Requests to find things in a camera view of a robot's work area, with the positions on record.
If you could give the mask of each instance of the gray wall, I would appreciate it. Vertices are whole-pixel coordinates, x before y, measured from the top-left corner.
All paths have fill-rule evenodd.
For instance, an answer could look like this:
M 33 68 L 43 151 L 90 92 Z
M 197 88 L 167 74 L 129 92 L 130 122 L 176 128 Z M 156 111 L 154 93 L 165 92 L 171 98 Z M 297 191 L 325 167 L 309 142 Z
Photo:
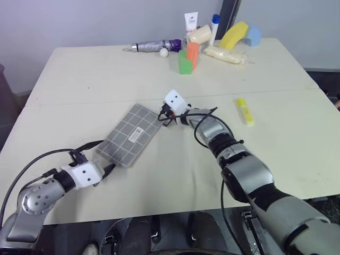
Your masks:
M 238 21 L 278 38 L 306 69 L 340 70 L 340 0 L 242 0 Z
M 31 90 L 56 47 L 119 45 L 185 36 L 184 13 L 200 25 L 222 0 L 2 0 L 0 63 L 14 93 Z

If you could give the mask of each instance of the foam block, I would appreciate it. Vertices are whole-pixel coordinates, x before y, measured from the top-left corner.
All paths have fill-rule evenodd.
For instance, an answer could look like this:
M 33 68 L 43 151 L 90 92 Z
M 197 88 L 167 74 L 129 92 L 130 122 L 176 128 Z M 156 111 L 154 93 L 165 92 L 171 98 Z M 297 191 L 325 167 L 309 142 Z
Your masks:
M 194 70 L 197 65 L 198 53 L 200 45 L 196 42 L 190 42 L 186 48 L 186 59 L 192 61 L 192 69 Z
M 243 21 L 233 25 L 224 34 L 219 46 L 225 49 L 233 49 L 237 42 L 247 35 L 248 28 L 248 24 Z
M 254 25 L 248 24 L 249 28 L 244 37 L 245 43 L 249 46 L 259 45 L 261 42 L 261 30 Z
M 178 66 L 180 68 L 180 74 L 191 74 L 192 61 L 186 59 L 186 50 L 180 50 L 178 53 Z

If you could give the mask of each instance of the yellow marker cap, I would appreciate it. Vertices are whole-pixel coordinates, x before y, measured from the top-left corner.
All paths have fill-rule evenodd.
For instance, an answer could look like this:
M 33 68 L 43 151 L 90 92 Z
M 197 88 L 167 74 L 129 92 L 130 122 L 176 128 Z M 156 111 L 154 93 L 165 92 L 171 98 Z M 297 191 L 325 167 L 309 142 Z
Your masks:
M 247 126 L 254 126 L 254 119 L 253 116 L 250 113 L 250 110 L 247 106 L 247 103 L 243 98 L 238 98 L 236 100 L 237 107 L 239 108 L 240 114 L 242 115 L 242 118 Z

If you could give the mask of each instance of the white bottle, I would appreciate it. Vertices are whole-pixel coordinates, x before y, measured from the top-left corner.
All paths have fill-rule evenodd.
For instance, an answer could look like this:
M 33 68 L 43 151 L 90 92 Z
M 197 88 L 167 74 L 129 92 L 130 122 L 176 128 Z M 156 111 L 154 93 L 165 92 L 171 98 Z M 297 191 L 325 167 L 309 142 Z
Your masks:
M 211 37 L 209 40 L 209 45 L 214 45 L 217 29 L 218 29 L 218 24 L 219 24 L 219 15 L 214 14 L 212 16 L 212 21 L 211 21 Z

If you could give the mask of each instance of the white label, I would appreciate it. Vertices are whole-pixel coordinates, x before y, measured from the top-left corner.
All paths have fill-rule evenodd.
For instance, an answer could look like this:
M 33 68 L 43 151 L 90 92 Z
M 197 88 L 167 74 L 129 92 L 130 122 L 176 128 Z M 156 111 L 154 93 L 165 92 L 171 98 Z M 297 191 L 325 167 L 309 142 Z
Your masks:
M 133 133 L 130 135 L 130 137 L 128 138 L 128 140 L 130 142 L 135 143 L 137 141 L 137 139 L 140 137 L 140 135 L 144 132 L 144 129 L 141 129 L 140 127 L 137 127 L 135 131 L 133 131 Z

